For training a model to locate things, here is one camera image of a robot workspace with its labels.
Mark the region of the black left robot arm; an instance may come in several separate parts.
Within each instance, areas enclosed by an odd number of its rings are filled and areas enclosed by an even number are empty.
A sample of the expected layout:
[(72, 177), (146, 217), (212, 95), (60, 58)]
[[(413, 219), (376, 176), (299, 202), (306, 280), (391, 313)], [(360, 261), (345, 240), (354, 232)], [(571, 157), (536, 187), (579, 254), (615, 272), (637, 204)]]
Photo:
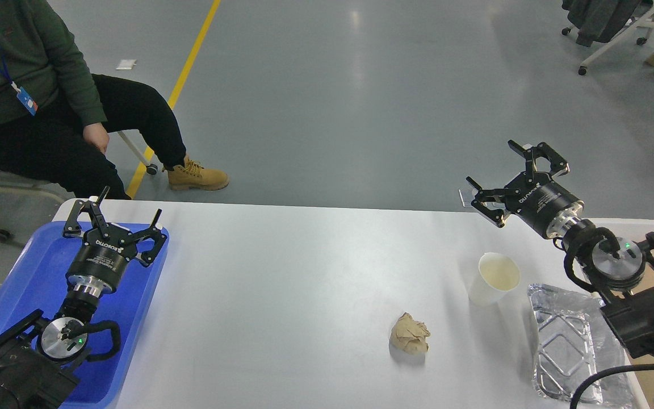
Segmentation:
[(106, 408), (124, 384), (167, 254), (157, 210), (119, 225), (103, 197), (39, 228), (0, 289), (0, 408)]

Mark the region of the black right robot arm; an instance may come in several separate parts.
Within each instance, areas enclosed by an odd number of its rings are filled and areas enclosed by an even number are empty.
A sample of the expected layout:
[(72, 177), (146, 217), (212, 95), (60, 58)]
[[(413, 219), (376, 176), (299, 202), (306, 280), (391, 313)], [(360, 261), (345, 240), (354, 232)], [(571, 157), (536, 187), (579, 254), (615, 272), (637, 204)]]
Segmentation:
[[(654, 357), (654, 231), (636, 243), (623, 239), (584, 218), (584, 202), (556, 182), (568, 174), (568, 161), (547, 143), (509, 148), (522, 156), (525, 169), (506, 186), (486, 189), (473, 178), (472, 207), (498, 227), (516, 215), (544, 239), (565, 253), (568, 279), (603, 300), (601, 314), (616, 339), (634, 359)], [(625, 365), (589, 376), (571, 394), (578, 407), (589, 386), (610, 375), (651, 371), (654, 364)]]

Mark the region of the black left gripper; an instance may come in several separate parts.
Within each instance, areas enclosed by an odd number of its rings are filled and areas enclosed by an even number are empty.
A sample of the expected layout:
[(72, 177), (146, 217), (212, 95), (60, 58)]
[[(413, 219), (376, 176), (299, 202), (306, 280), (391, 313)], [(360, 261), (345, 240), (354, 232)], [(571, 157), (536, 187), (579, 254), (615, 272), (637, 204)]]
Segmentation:
[[(110, 233), (106, 218), (100, 210), (100, 204), (109, 190), (110, 187), (105, 186), (94, 199), (76, 199), (65, 221), (64, 237), (82, 236), (82, 247), (66, 272), (68, 290), (90, 295), (114, 293), (130, 261), (137, 260), (143, 267), (148, 267), (166, 243), (167, 236), (158, 224), (162, 213), (160, 208), (147, 228), (135, 233), (128, 229), (117, 229)], [(78, 222), (81, 213), (88, 214), (94, 229), (83, 233)], [(122, 239), (125, 239), (125, 244), (120, 243)], [(138, 251), (138, 243), (149, 240), (153, 242), (152, 247)]]

